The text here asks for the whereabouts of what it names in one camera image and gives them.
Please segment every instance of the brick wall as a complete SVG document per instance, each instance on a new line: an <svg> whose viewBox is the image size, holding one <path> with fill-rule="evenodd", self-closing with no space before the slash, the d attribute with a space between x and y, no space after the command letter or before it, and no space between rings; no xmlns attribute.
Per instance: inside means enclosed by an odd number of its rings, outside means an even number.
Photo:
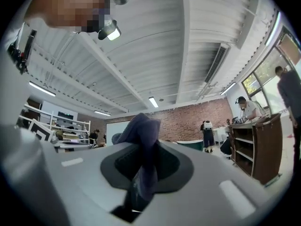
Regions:
<svg viewBox="0 0 301 226"><path fill-rule="evenodd" d="M225 126L226 120L231 120L233 117L227 99L214 100L147 115L150 118L161 120L159 139L171 141L202 139L203 135L199 129L203 121L210 120L214 128L217 128ZM105 133L107 123L130 121L132 118L133 116L128 116L104 121L78 114L79 121L91 121L91 129L98 128L100 135Z"/></svg>

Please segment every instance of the white metal rack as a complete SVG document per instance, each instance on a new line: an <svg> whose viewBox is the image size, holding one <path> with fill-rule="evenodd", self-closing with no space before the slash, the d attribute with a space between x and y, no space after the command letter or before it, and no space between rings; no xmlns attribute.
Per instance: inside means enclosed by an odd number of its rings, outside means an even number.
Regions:
<svg viewBox="0 0 301 226"><path fill-rule="evenodd" d="M68 118L65 118L65 117L62 117L62 116L58 116L58 115L54 115L53 112L52 113L48 113L48 112L45 112L45 111L42 111L42 110L39 110L37 108L34 108L30 105L24 105L25 107L27 107L29 110L32 110L32 111L35 111L35 112L38 112L40 114L45 114L45 115L48 115L50 116L50 124L46 124L46 123L42 123L40 122L42 125L44 126L47 126L49 127L49 129L51 130L52 128L56 128L56 129L63 129L65 131L72 131L72 132L79 132L81 134L81 136L84 136L85 133L87 133L88 135L90 134L90 127L91 127L91 121L89 122L85 122L85 121L75 121L75 120L71 120L71 119L68 119ZM32 119L29 119L27 117L24 117L24 116L21 116L19 115L20 118L22 118L23 120L27 120L27 121L32 121ZM53 121L56 121L56 119L61 119L61 120L64 120L64 121L70 121L72 123L76 123L76 124L79 124L81 126L83 126L83 130L78 130L78 129L68 129L68 128L64 128L64 127L58 127L58 126L54 126L52 125L52 122ZM78 141L88 141L89 139L81 139L81 138L77 138L77 139L67 139L65 138L65 140L78 140Z"/></svg>

